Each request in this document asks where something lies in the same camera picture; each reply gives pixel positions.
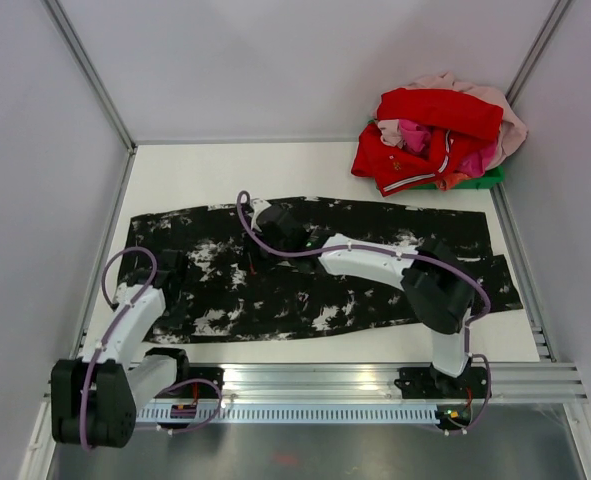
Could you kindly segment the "left aluminium frame post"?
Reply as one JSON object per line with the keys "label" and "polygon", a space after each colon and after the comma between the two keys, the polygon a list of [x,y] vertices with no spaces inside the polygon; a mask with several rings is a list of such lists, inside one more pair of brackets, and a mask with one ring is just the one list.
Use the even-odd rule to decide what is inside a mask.
{"label": "left aluminium frame post", "polygon": [[109,125],[126,151],[132,154],[136,150],[136,142],[122,119],[64,6],[58,0],[42,0],[41,4],[80,69]]}

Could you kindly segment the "aluminium mounting rail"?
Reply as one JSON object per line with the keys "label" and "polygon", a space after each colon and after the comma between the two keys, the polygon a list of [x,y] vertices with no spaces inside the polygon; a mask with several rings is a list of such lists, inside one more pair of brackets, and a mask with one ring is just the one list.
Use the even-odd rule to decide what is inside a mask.
{"label": "aluminium mounting rail", "polygon": [[577,368],[570,363],[492,363],[481,380],[467,380],[443,394],[432,378],[417,381],[409,369],[426,363],[194,363],[223,384],[224,398],[235,403],[458,403],[480,402],[486,391],[497,404],[585,403],[587,394]]}

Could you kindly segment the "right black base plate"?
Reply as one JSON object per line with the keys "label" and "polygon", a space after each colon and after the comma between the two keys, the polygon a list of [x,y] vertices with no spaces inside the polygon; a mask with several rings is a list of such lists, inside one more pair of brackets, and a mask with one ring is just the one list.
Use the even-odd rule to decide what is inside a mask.
{"label": "right black base plate", "polygon": [[404,399],[413,400],[467,400],[483,399],[489,385],[485,367],[467,366],[459,377],[450,377],[433,366],[403,367],[398,370],[394,385]]}

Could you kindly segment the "aluminium frame post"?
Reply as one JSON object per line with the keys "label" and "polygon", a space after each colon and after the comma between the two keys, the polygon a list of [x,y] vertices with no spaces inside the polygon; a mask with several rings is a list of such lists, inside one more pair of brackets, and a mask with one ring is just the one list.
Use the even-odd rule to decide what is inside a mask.
{"label": "aluminium frame post", "polygon": [[524,87],[573,4],[573,0],[554,1],[552,8],[547,14],[506,92],[506,99],[511,106],[516,104]]}
{"label": "aluminium frame post", "polygon": [[122,119],[64,6],[58,0],[42,0],[41,4],[80,69],[109,125],[126,151],[132,154],[136,150],[136,142]]}

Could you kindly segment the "magenta pink trousers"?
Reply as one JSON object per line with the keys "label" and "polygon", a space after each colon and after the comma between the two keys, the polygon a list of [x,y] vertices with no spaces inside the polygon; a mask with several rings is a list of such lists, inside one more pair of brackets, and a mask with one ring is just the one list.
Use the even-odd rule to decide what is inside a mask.
{"label": "magenta pink trousers", "polygon": [[400,119],[398,125],[402,138],[402,148],[415,155],[423,154],[430,145],[431,130],[426,126],[406,119]]}

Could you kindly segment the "red trousers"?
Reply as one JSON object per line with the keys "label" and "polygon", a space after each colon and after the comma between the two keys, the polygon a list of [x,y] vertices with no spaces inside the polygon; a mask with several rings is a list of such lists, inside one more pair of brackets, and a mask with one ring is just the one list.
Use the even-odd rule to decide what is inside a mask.
{"label": "red trousers", "polygon": [[381,95],[358,137],[351,174],[384,197],[435,183],[498,139],[503,109],[446,89],[397,88]]}

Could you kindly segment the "light pink trousers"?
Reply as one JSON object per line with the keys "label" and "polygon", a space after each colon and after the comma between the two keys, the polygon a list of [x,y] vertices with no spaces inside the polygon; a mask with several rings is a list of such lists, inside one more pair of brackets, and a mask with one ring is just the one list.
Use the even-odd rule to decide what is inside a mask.
{"label": "light pink trousers", "polygon": [[[506,157],[512,155],[527,138],[527,126],[513,112],[504,94],[494,87],[458,81],[452,72],[446,72],[421,77],[407,85],[406,88],[453,90],[499,106],[503,110],[496,141],[465,157],[457,167],[457,172],[465,173],[472,178],[482,177],[487,170],[499,166]],[[404,150],[398,123],[399,120],[378,120],[376,125],[383,144]]]}

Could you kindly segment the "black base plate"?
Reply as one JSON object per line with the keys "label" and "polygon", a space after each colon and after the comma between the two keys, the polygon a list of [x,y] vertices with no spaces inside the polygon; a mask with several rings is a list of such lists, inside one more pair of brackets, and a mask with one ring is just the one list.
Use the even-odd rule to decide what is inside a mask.
{"label": "black base plate", "polygon": [[403,367],[398,370],[394,385],[404,399],[413,400],[467,400],[483,399],[489,385],[485,367],[467,366],[459,377],[450,377],[433,366]]}
{"label": "black base plate", "polygon": [[167,393],[169,398],[201,400],[217,399],[216,390],[224,386],[224,369],[220,367],[192,367],[188,373],[190,384]]}

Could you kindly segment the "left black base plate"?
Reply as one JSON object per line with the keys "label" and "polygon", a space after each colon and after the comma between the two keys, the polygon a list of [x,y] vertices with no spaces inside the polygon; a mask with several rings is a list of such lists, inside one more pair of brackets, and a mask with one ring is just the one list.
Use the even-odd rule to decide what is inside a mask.
{"label": "left black base plate", "polygon": [[169,398],[201,400],[217,399],[216,390],[224,386],[224,369],[220,367],[192,367],[188,373],[190,384],[167,393]]}

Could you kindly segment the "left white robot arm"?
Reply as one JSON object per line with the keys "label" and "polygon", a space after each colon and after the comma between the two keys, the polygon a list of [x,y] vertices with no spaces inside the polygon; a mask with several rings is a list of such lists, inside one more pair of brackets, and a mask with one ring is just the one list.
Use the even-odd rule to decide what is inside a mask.
{"label": "left white robot arm", "polygon": [[131,365],[153,324],[179,300],[188,258],[177,250],[154,255],[120,285],[113,317],[90,353],[61,359],[51,370],[51,432],[60,444],[122,448],[130,440],[136,415],[158,394],[185,395],[193,374],[184,350],[155,347]]}

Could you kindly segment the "right aluminium frame post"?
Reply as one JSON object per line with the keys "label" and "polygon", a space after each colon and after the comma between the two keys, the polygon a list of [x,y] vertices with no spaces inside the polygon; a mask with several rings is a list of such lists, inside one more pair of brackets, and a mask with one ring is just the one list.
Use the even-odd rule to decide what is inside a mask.
{"label": "right aluminium frame post", "polygon": [[511,106],[516,104],[524,87],[573,4],[573,0],[554,1],[552,8],[547,14],[506,92],[506,99]]}

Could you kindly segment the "black white-splattered trousers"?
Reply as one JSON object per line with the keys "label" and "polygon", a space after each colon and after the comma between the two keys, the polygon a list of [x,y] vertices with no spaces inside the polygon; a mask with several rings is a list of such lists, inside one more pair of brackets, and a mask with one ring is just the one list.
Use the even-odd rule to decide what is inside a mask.
{"label": "black white-splattered trousers", "polygon": [[[481,212],[381,202],[290,197],[279,205],[309,230],[391,247],[442,241],[487,292],[493,312],[522,303],[504,256],[493,252]],[[159,344],[295,340],[412,324],[405,295],[355,277],[298,271],[247,239],[232,205],[209,205],[131,219],[118,279],[129,281],[150,254],[183,252],[189,269],[172,310],[147,340]]]}

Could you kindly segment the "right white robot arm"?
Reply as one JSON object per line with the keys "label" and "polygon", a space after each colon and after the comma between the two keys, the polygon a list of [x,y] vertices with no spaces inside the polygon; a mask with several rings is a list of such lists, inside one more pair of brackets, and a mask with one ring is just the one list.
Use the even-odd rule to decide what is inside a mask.
{"label": "right white robot arm", "polygon": [[477,282],[444,244],[385,247],[343,234],[309,230],[284,208],[252,199],[238,214],[259,252],[283,259],[307,274],[349,276],[388,285],[405,294],[416,318],[431,331],[432,387],[455,395],[471,365],[466,322],[472,316]]}

